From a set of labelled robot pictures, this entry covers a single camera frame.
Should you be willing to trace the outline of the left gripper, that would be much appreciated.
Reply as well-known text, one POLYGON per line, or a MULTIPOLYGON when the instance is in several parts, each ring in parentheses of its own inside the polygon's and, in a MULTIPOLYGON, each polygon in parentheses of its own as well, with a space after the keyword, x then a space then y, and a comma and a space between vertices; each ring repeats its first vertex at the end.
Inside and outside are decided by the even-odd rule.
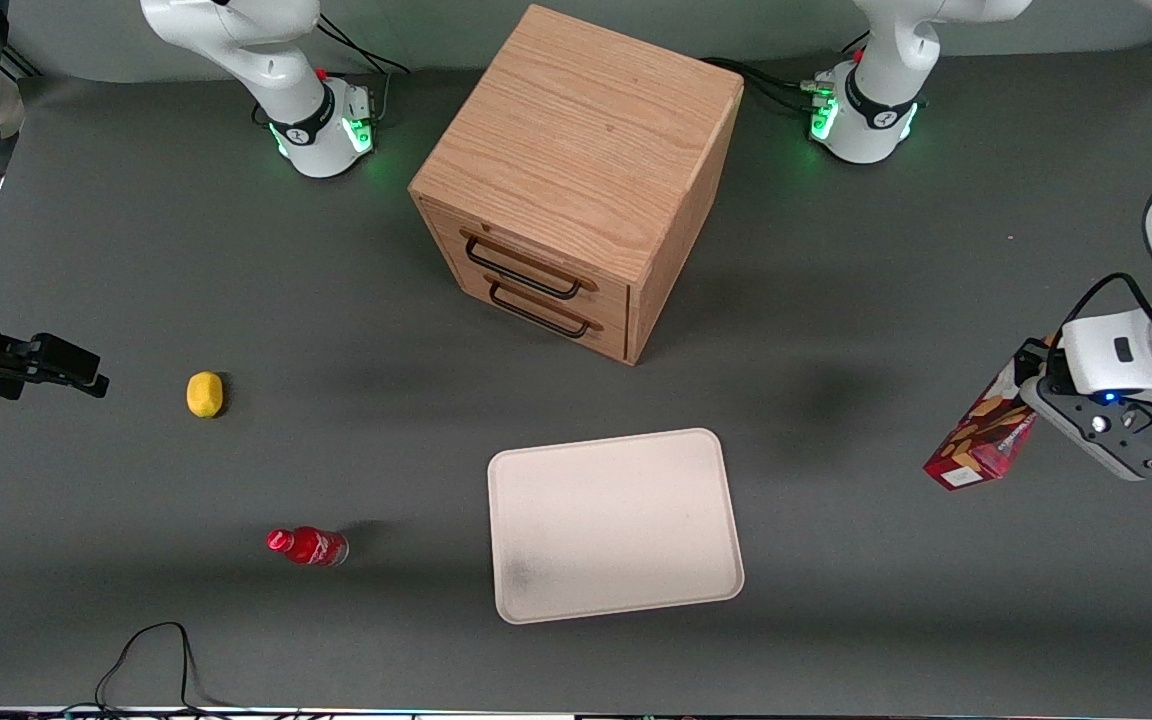
POLYGON ((1011 354, 1011 381, 1066 378, 1089 396, 1134 397, 1152 404, 1152 323, 1140 309, 1087 316, 1062 328, 1062 348, 1051 338, 1026 338, 1011 354))

